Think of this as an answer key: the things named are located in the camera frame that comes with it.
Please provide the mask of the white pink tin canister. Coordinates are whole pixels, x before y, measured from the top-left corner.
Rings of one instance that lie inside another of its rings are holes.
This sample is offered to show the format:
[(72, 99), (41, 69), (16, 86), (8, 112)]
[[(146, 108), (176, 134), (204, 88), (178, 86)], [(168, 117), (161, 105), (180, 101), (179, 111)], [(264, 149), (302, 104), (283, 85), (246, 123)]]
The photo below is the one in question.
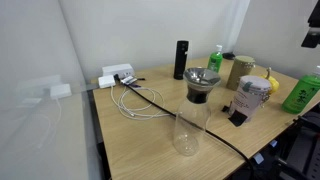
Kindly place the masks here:
[(231, 116), (239, 114), (249, 122), (258, 108), (269, 98), (271, 84), (268, 80), (253, 76), (242, 76), (229, 108)]

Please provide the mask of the yellow object behind tin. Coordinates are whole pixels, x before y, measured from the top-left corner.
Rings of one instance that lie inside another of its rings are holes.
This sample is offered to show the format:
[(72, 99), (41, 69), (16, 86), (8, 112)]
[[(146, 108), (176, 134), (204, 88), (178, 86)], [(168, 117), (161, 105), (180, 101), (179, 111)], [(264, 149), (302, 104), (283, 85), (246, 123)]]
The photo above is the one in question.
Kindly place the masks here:
[(271, 68), (268, 67), (266, 69), (267, 74), (266, 75), (262, 75), (262, 78), (266, 79), (269, 81), (270, 83), (270, 90), (268, 91), (269, 94), (273, 94), (275, 93), (278, 89), (279, 89), (279, 82), (271, 76)]

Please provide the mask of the glass carafe with steel funnel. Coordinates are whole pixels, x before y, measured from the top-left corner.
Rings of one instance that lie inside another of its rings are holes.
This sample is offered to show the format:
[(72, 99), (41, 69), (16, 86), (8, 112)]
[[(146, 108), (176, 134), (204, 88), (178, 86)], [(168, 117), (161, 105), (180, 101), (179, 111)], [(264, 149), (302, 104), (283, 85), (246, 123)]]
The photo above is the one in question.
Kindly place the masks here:
[(202, 144), (211, 110), (207, 103), (212, 89), (221, 82), (220, 76), (207, 68), (188, 68), (183, 73), (187, 83), (186, 99), (176, 113), (173, 145), (182, 155), (195, 155)]

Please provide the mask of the black equipment beside table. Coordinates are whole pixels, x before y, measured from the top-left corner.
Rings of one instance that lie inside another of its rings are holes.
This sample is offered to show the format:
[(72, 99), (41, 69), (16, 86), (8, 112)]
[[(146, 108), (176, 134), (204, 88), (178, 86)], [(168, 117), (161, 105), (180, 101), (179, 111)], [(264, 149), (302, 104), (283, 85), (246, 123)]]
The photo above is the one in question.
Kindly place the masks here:
[(320, 104), (294, 120), (262, 151), (264, 161), (255, 170), (262, 180), (320, 180)]

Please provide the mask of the small silver purple adapter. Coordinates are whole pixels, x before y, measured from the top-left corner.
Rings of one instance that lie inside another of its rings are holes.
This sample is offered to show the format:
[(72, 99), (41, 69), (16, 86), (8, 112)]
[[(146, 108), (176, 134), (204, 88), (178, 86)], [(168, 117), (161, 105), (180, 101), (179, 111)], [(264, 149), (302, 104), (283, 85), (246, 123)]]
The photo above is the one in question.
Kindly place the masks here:
[(125, 85), (125, 86), (133, 86), (135, 87), (135, 82), (138, 81), (138, 78), (134, 77), (134, 76), (128, 76), (125, 77), (124, 79), (120, 80), (120, 83)]

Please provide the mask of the black flask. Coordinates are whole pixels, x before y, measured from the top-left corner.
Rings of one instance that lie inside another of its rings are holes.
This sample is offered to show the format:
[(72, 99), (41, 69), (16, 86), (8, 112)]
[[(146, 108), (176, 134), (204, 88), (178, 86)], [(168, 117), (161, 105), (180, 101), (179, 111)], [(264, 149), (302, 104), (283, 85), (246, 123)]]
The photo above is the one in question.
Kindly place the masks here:
[(179, 40), (176, 46), (175, 66), (173, 77), (176, 80), (183, 79), (183, 72), (186, 66), (189, 42), (186, 40)]

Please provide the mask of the white power strip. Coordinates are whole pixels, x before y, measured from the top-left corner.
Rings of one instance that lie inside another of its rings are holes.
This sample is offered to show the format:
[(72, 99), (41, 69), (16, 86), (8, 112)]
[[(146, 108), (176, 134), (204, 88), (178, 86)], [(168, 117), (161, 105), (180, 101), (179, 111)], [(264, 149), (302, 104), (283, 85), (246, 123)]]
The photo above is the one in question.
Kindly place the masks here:
[(102, 68), (102, 72), (104, 76), (117, 75), (120, 79), (135, 75), (134, 69), (130, 64), (105, 66)]

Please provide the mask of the white charger adapter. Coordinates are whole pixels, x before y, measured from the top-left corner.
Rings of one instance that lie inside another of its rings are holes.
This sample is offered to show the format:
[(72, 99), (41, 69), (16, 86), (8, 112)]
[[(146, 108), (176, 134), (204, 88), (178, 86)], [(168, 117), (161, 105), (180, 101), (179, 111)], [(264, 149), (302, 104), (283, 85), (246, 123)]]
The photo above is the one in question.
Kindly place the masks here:
[(102, 76), (98, 78), (100, 88), (108, 88), (115, 85), (115, 80), (112, 75)]

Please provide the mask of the black round object at back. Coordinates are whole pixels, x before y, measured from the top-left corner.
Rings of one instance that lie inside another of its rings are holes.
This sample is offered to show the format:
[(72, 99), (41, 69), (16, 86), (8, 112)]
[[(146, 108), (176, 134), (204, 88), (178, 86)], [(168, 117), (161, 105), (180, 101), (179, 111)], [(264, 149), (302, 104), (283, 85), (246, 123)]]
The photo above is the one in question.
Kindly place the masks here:
[(235, 55), (233, 53), (223, 53), (223, 58), (227, 60), (234, 60)]

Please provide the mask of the green pump sanitizer bottle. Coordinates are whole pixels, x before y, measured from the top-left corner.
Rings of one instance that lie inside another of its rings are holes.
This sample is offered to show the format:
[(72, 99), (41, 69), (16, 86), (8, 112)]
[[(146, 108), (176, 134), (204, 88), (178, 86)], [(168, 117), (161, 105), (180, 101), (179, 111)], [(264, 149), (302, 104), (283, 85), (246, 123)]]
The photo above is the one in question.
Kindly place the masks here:
[(223, 48), (222, 45), (217, 45), (216, 51), (210, 55), (208, 65), (207, 65), (207, 68), (209, 70), (219, 72), (222, 59), (223, 59), (222, 48)]

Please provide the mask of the green tea bottle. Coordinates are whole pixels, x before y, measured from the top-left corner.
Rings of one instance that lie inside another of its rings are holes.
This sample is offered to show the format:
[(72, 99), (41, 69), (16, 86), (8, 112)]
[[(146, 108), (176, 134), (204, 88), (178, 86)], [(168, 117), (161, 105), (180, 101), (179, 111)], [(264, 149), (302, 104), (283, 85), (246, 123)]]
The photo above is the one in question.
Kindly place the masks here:
[(311, 74), (299, 79), (293, 90), (282, 103), (282, 109), (291, 114), (301, 113), (310, 100), (320, 90), (320, 66), (317, 65)]

